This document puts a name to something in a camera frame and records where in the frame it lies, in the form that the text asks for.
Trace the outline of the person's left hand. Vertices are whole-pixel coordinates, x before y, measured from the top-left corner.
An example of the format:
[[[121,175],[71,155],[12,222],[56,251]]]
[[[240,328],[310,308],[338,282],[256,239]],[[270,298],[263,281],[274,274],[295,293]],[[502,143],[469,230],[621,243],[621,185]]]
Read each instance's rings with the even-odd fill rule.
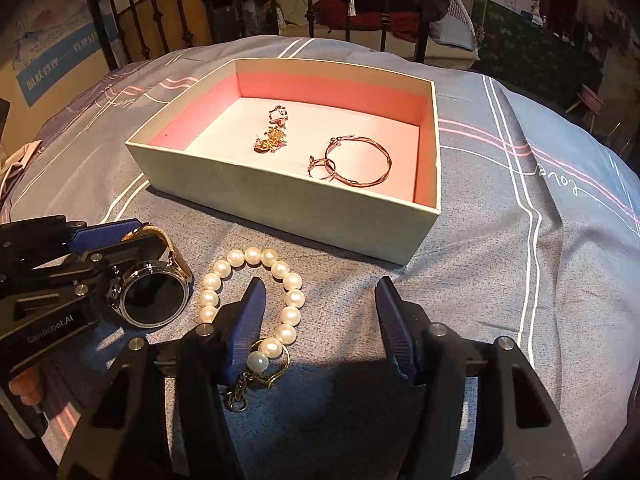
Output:
[[[43,379],[39,365],[24,370],[9,381],[9,389],[26,406],[35,406],[44,399]]]

